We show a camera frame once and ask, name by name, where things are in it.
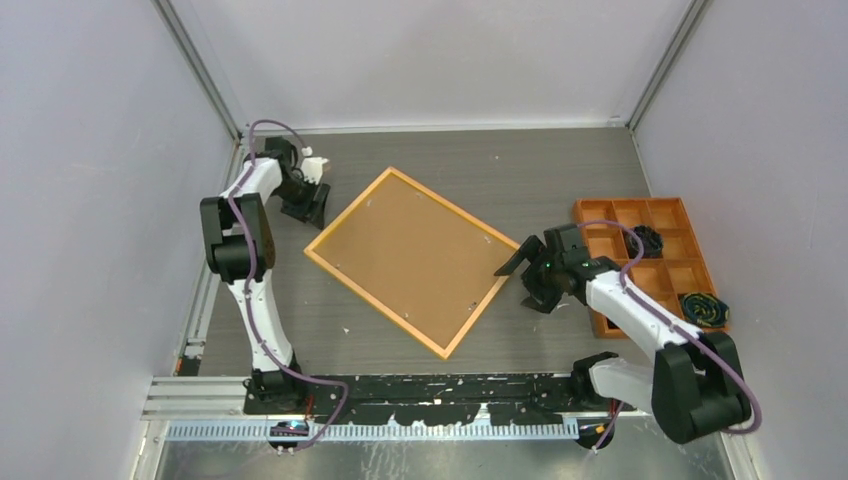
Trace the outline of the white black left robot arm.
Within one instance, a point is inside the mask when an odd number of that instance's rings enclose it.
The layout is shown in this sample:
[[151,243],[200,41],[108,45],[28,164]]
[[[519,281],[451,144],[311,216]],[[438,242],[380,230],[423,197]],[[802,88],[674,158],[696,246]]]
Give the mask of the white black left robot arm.
[[247,396],[293,414],[305,405],[307,389],[274,298],[276,247],[265,206],[277,197],[283,214],[322,229],[330,161],[281,137],[271,145],[249,153],[233,183],[202,199],[199,211],[206,262],[233,295],[248,335]]

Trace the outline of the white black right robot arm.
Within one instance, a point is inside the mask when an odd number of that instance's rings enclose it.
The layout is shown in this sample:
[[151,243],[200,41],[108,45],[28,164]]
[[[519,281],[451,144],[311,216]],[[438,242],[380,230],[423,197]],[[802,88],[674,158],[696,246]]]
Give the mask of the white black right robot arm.
[[574,403],[589,411],[608,399],[633,406],[652,415],[677,444],[716,432],[756,432],[762,407],[744,379],[733,339],[721,331],[705,332],[650,298],[628,277],[637,258],[619,265],[592,256],[580,229],[570,223],[527,237],[495,272],[509,276],[527,261],[521,274],[528,293],[523,306],[550,313],[563,296],[572,296],[610,318],[650,360],[644,367],[603,353],[576,362],[570,385]]

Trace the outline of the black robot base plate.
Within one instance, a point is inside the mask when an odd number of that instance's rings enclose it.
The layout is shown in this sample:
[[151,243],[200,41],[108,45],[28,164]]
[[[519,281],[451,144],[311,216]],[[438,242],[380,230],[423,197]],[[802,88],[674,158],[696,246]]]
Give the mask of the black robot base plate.
[[468,425],[480,414],[495,426],[553,425],[565,414],[607,417],[614,410],[612,400],[554,373],[328,375],[309,383],[277,372],[242,385],[247,415],[334,425]]

